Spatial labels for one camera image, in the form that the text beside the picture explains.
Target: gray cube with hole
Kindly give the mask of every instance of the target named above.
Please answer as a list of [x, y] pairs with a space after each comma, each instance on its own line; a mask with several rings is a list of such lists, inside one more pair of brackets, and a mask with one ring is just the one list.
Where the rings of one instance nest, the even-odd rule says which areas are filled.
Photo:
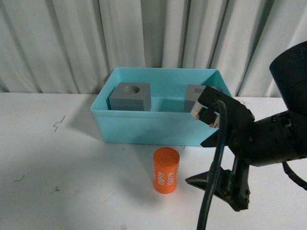
[[[213, 86], [211, 86], [211, 87], [218, 90], [218, 91], [221, 91], [220, 88], [213, 87]], [[191, 112], [195, 102], [201, 96], [201, 93], [203, 92], [203, 90], [205, 88], [206, 88], [205, 85], [191, 85], [191, 84], [188, 85], [186, 99], [184, 101], [183, 112], [185, 112], [185, 113]]]
[[111, 110], [150, 111], [150, 84], [121, 82], [109, 96]]

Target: table surface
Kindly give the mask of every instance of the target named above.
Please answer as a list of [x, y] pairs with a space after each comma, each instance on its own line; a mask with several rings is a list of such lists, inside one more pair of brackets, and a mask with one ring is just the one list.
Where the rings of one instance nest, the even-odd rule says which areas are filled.
[[[192, 230], [204, 192], [185, 179], [207, 171], [214, 148], [172, 146], [177, 189], [153, 187], [161, 146], [104, 143], [91, 115], [96, 95], [0, 94], [0, 229]], [[280, 98], [237, 98], [256, 120], [286, 110]], [[234, 156], [226, 148], [222, 167]], [[289, 165], [307, 179], [306, 160]], [[249, 210], [213, 197], [208, 230], [305, 230], [306, 191], [281, 164], [250, 167]]]

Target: plastic bin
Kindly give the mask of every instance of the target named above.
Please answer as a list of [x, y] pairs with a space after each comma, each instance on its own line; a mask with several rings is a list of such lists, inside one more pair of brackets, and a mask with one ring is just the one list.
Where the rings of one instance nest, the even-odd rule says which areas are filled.
[[[108, 97], [120, 82], [149, 83], [151, 111], [109, 110]], [[231, 96], [215, 69], [116, 68], [91, 106], [104, 141], [200, 146], [216, 129], [183, 112], [188, 84], [215, 86]]]

